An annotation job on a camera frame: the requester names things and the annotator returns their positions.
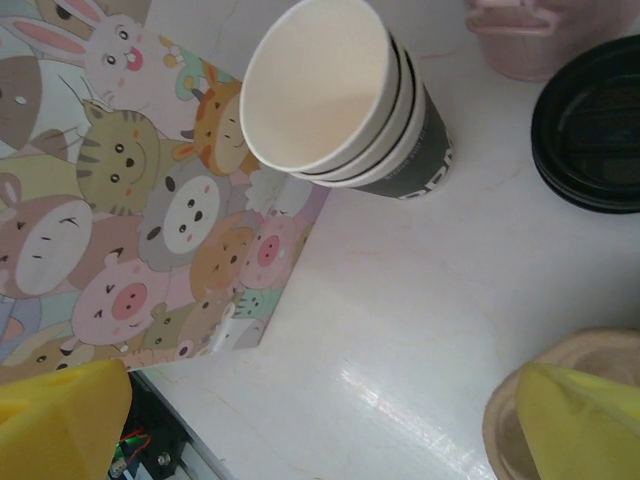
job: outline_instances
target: pig nose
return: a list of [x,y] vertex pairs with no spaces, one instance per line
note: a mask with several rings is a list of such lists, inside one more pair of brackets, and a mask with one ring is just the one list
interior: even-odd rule
[[128,320],[140,311],[147,300],[147,287],[142,283],[126,286],[116,297],[111,314],[116,320]]
[[278,250],[280,249],[280,239],[276,235],[272,235],[265,239],[258,250],[258,265],[261,267],[268,267],[273,263],[278,256]]

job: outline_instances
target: bunny ears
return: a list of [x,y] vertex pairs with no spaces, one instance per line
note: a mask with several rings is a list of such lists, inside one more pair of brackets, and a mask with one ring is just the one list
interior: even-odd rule
[[[55,2],[93,28],[107,18],[93,0],[55,0]],[[75,64],[84,62],[87,41],[63,28],[25,17],[0,18],[0,26],[47,55]]]

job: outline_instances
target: yellow object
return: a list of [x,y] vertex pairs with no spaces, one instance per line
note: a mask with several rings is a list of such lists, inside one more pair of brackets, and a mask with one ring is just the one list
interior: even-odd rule
[[0,386],[0,479],[104,480],[130,405],[119,360]]
[[516,406],[542,480],[640,479],[640,389],[533,363]]

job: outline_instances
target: screw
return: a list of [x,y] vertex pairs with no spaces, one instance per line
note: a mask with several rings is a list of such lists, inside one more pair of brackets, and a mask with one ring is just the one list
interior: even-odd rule
[[162,452],[158,455],[158,465],[164,467],[165,465],[169,465],[169,463],[171,463],[171,457],[167,452]]

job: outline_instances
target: cup rim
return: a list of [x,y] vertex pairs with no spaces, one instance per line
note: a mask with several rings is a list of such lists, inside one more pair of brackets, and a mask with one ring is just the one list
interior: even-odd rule
[[[374,138],[373,142],[371,142],[369,144],[369,146],[364,149],[361,153],[359,153],[357,156],[353,157],[351,160],[349,160],[348,162],[346,162],[343,165],[340,165],[337,168],[333,168],[331,170],[328,170],[326,172],[322,172],[322,173],[309,173],[309,172],[296,172],[295,175],[298,176],[298,178],[304,179],[304,180],[310,180],[310,181],[315,181],[315,180],[325,180],[324,178],[322,178],[325,175],[328,174],[340,174],[343,173],[344,170],[346,170],[348,167],[351,167],[354,163],[356,162],[360,162],[363,161],[364,158],[366,158],[367,156],[369,156],[371,154],[371,150],[373,150],[374,148],[378,147],[378,141],[382,141],[382,135],[384,134],[384,131],[386,130],[386,128],[391,125],[391,119],[393,117],[393,115],[398,111],[398,107],[399,107],[399,103],[398,103],[398,99],[400,98],[400,95],[404,92],[402,89],[403,86],[403,75],[406,75],[406,77],[409,79],[409,94],[411,95],[411,107],[409,109],[409,115],[407,116],[406,120],[405,120],[405,125],[402,128],[402,131],[400,132],[400,136],[398,138],[395,138],[393,140],[393,143],[391,145],[391,148],[389,149],[389,151],[387,153],[390,153],[393,148],[395,148],[395,146],[398,144],[398,142],[402,139],[402,136],[404,135],[404,132],[407,129],[407,126],[409,125],[409,122],[411,120],[411,114],[413,112],[413,106],[414,106],[414,102],[415,102],[415,97],[416,97],[416,77],[415,77],[415,72],[413,71],[413,66],[411,65],[410,61],[409,61],[409,57],[408,54],[406,52],[406,50],[399,44],[397,44],[397,42],[394,42],[395,45],[397,45],[397,54],[398,54],[398,63],[401,64],[400,65],[400,73],[401,73],[401,78],[399,81],[399,88],[398,88],[398,92],[396,94],[395,97],[395,101],[394,101],[394,108],[391,111],[391,114],[389,115],[389,117],[387,118],[387,122],[384,124],[384,126],[382,127],[382,130],[380,130],[380,132],[378,133],[378,135],[376,136],[376,138]],[[378,158],[378,160],[376,160],[376,162],[374,162],[372,165],[369,166],[369,168],[365,169],[364,172],[368,171],[370,168],[373,168],[374,166],[378,165],[378,163],[380,163],[382,160],[384,160],[384,158],[386,158],[386,155],[384,155],[381,158]],[[348,180],[350,178],[353,178],[354,175],[351,175],[347,178],[343,178],[342,180]],[[340,181],[341,179],[338,178],[336,180],[329,180],[326,179],[327,181]]]
[[[369,168],[368,170],[365,170],[362,173],[359,173],[354,177],[348,178],[346,180],[334,180],[334,181],[312,180],[314,183],[316,183],[317,185],[321,185],[323,187],[352,188],[352,187],[362,187],[364,185],[371,185],[372,183],[375,183],[384,177],[383,175],[381,177],[376,178],[376,175],[378,175],[380,172],[388,168],[389,165],[392,163],[392,160],[395,160],[395,157],[397,157],[398,152],[401,151],[403,148],[406,148],[405,145],[403,144],[403,140],[407,132],[411,131],[412,127],[415,127],[415,128],[420,127],[420,125],[418,124],[420,123],[419,121],[421,117],[424,123],[424,116],[426,115],[426,110],[424,110],[423,114],[421,114],[420,104],[423,104],[423,105],[425,104],[426,92],[425,92],[424,85],[422,85],[420,74],[417,71],[417,68],[415,68],[415,66],[414,66],[414,72],[415,72],[415,78],[416,78],[416,88],[415,88],[414,102],[411,109],[411,117],[409,118],[409,122],[407,123],[405,130],[402,133],[402,136],[398,140],[398,143],[396,143],[393,150],[391,150],[383,159],[381,159],[378,163],[373,165],[371,168]],[[398,165],[400,165],[404,160],[405,160],[404,158],[400,160],[398,162]],[[370,182],[362,183],[362,181],[368,177],[374,177],[374,178]]]
[[244,125],[247,123],[246,122],[247,114],[246,114],[246,109],[243,108],[243,105],[246,103],[246,96],[248,94],[247,93],[248,89],[246,88],[247,80],[250,79],[253,73],[253,70],[255,70],[256,68],[256,59],[259,57],[259,54],[264,49],[267,48],[267,43],[269,42],[269,40],[271,40],[271,37],[275,35],[275,32],[277,32],[280,29],[282,24],[285,23],[289,19],[289,17],[291,17],[296,11],[302,8],[305,8],[310,4],[320,3],[322,1],[323,0],[302,0],[301,2],[297,3],[296,5],[288,9],[278,20],[276,20],[276,22],[269,28],[269,30],[264,35],[264,37],[262,37],[262,40],[260,40],[258,47],[253,52],[251,60],[249,61],[249,66],[247,67],[247,71],[244,75],[243,86],[240,90],[240,126],[243,130],[243,136],[245,138],[245,141],[247,142],[247,146],[249,147],[249,150],[251,150],[251,152],[258,158],[258,160],[261,163],[275,170],[279,170],[281,172],[297,173],[297,172],[303,171],[303,169],[317,168],[322,166],[324,163],[327,163],[332,158],[344,154],[344,151],[350,148],[353,141],[362,135],[363,131],[371,123],[371,120],[375,117],[378,107],[382,103],[382,100],[385,98],[389,84],[393,78],[393,68],[391,68],[391,66],[393,65],[393,61],[395,60],[393,55],[393,48],[392,48],[393,39],[384,21],[382,20],[378,12],[371,5],[369,5],[369,3],[366,2],[365,0],[342,0],[344,2],[351,2],[354,4],[358,4],[362,6],[365,10],[368,10],[372,14],[373,18],[377,20],[378,27],[380,27],[381,29],[381,33],[384,33],[384,36],[386,37],[385,43],[387,47],[386,48],[387,54],[385,55],[385,60],[384,60],[384,75],[381,82],[382,85],[376,97],[374,98],[373,102],[371,103],[371,106],[369,107],[369,111],[367,112],[367,115],[360,122],[358,127],[351,133],[351,135],[349,135],[349,137],[344,142],[342,142],[342,144],[338,146],[338,148],[333,150],[328,155],[325,155],[324,157],[314,161],[313,163],[308,163],[304,166],[286,167],[286,166],[277,165],[270,161],[267,161],[262,155],[259,155],[257,153],[257,149],[255,148],[254,143],[244,133]]

